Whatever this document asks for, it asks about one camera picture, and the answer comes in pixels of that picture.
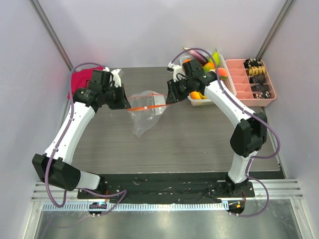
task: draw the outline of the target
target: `red fabric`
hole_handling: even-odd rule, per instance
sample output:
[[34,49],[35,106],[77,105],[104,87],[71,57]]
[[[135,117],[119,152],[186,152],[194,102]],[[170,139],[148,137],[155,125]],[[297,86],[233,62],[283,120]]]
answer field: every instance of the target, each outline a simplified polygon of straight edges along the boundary
[[93,70],[103,70],[102,67],[96,67],[96,68],[90,68],[90,69],[84,69],[79,72],[75,72],[72,75],[71,80],[71,88],[72,88],[72,95],[76,92],[79,88],[86,88],[89,86],[89,82],[92,77]]

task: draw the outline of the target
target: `wall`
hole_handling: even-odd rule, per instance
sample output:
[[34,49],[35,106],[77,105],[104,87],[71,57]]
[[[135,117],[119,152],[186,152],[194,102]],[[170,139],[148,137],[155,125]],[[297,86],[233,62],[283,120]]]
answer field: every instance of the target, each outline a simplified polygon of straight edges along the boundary
[[31,164],[56,134],[67,67],[25,0],[0,2],[0,232],[22,237],[37,180]]
[[319,225],[318,9],[319,1],[296,1],[264,56],[278,95],[266,113],[282,139],[285,172],[298,179],[311,209],[313,229]]
[[285,0],[40,0],[73,64],[167,66],[184,46],[257,55]]

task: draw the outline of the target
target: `plastic basket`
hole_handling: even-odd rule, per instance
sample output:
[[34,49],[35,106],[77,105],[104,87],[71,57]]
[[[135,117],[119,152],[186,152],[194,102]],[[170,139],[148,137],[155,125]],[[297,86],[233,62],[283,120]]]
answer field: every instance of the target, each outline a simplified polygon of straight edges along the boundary
[[247,76],[246,69],[244,67],[245,59],[229,59],[226,60],[227,67],[229,68],[230,75],[235,83],[237,91],[237,98],[246,106],[267,106],[269,103],[277,98],[274,86],[268,75],[267,67],[262,61],[262,65],[266,68],[266,85],[269,85],[270,98],[269,99],[255,99],[253,94],[256,92],[251,91],[251,87],[258,84],[250,84],[249,80],[251,76]]
[[[180,62],[180,65],[183,64],[183,62],[185,60],[188,60],[188,59],[193,59],[192,56],[190,56],[189,54],[183,54],[180,58],[179,58],[179,62]],[[219,67],[223,67],[226,69],[227,71],[227,79],[223,80],[225,86],[227,87],[227,89],[229,89],[229,91],[234,95],[236,96],[237,95],[237,92],[236,92],[236,88],[235,88],[235,85],[233,83],[233,80],[231,78],[231,75],[228,71],[228,68],[227,68],[227,64],[225,62],[225,59],[224,57],[222,56],[222,54],[219,54]],[[212,105],[214,104],[213,101],[209,100],[209,99],[202,99],[202,100],[194,100],[192,99],[190,96],[188,96],[188,99],[189,101],[191,102],[192,106],[205,106],[205,105]]]

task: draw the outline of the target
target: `floor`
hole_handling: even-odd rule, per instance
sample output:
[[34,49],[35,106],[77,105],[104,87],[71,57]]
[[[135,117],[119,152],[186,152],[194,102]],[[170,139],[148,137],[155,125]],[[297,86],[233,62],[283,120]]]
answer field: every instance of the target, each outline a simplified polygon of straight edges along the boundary
[[[125,68],[127,97],[145,90],[167,94],[165,67]],[[233,126],[216,105],[193,107],[189,100],[169,106],[141,138],[126,110],[98,110],[76,148],[72,165],[92,173],[226,172],[233,151]],[[270,139],[259,155],[274,152]],[[254,160],[252,171],[278,171],[276,159]]]
[[[264,204],[264,200],[247,201],[244,214],[256,213]],[[84,218],[88,215],[87,212],[42,212],[35,238],[302,238],[290,200],[271,200],[268,209],[253,218],[229,216],[226,211],[113,212],[101,218]]]

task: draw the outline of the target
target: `clear plastic bag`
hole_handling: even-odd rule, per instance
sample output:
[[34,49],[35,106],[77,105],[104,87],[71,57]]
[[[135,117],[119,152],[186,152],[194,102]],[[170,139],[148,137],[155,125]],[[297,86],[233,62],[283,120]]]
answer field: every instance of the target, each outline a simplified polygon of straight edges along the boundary
[[129,97],[131,109],[128,111],[131,113],[134,124],[133,133],[137,138],[159,121],[168,107],[165,103],[166,97],[166,95],[154,91],[143,91]]

